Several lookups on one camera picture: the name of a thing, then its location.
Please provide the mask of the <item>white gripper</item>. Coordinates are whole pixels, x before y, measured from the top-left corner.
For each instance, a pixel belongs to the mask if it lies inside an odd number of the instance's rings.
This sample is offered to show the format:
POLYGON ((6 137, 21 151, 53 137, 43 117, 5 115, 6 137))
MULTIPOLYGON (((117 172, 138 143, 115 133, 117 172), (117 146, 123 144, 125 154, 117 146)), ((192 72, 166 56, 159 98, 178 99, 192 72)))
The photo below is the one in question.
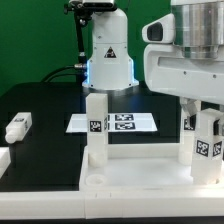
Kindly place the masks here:
POLYGON ((195 100, 220 104, 222 115, 214 123, 214 134, 224 136, 224 46, 216 59, 188 59, 174 45, 149 44, 144 50, 144 77, 151 91, 181 97, 188 127, 196 123, 195 100))

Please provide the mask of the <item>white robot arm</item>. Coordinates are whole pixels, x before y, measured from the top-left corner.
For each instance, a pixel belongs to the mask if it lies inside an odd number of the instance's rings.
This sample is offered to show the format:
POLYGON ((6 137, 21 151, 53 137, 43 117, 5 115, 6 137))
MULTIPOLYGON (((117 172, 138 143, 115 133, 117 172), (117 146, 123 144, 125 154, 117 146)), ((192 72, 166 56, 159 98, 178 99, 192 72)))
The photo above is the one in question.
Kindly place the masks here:
MULTIPOLYGON (((127 17, 112 0, 83 0, 93 14, 93 52, 83 85, 99 91, 136 86, 127 17)), ((195 102, 224 105, 224 0, 171 0, 171 12, 142 29, 149 90, 177 96, 187 116, 195 102)))

